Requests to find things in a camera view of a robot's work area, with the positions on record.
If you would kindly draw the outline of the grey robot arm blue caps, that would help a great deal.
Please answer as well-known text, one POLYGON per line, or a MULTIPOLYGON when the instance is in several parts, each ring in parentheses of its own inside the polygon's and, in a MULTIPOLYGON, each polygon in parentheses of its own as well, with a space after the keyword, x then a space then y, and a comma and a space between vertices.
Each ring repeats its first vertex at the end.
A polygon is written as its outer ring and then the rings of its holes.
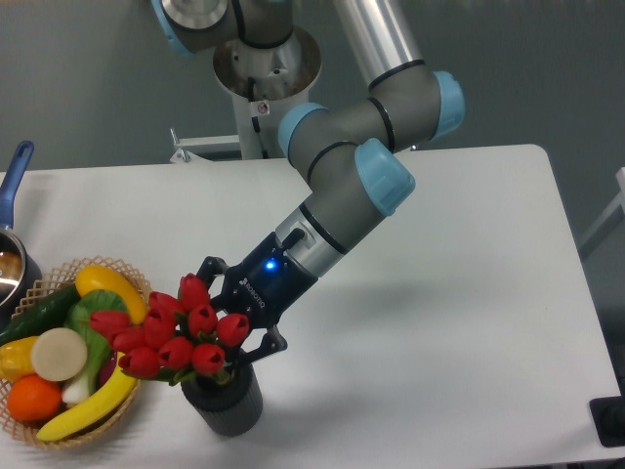
POLYGON ((239 264, 204 260, 199 277, 224 281, 215 309, 263 329, 260 346, 228 346, 243 366, 286 348, 284 311, 392 216, 415 181, 396 153, 455 130, 465 115, 459 83, 430 70, 396 1, 339 1, 335 8, 368 88, 340 111, 306 103, 319 73, 314 41, 292 22, 288 1, 156 1, 172 48, 215 52, 225 88, 247 104, 238 117, 241 150, 266 152, 274 137, 310 195, 239 264))

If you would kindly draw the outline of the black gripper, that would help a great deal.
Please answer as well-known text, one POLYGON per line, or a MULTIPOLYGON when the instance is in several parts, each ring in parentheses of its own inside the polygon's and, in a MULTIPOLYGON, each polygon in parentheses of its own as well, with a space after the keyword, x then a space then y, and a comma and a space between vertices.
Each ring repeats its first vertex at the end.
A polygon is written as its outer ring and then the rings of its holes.
POLYGON ((196 276, 207 293, 215 279, 224 276, 221 293, 213 298, 213 308, 246 316, 252 329, 267 329, 256 349, 238 351, 233 366, 245 366, 287 349, 277 323, 282 313, 318 281, 288 256, 289 249, 304 237, 303 231, 293 231, 279 240, 271 233, 233 267, 214 256, 205 257, 201 263, 196 276))

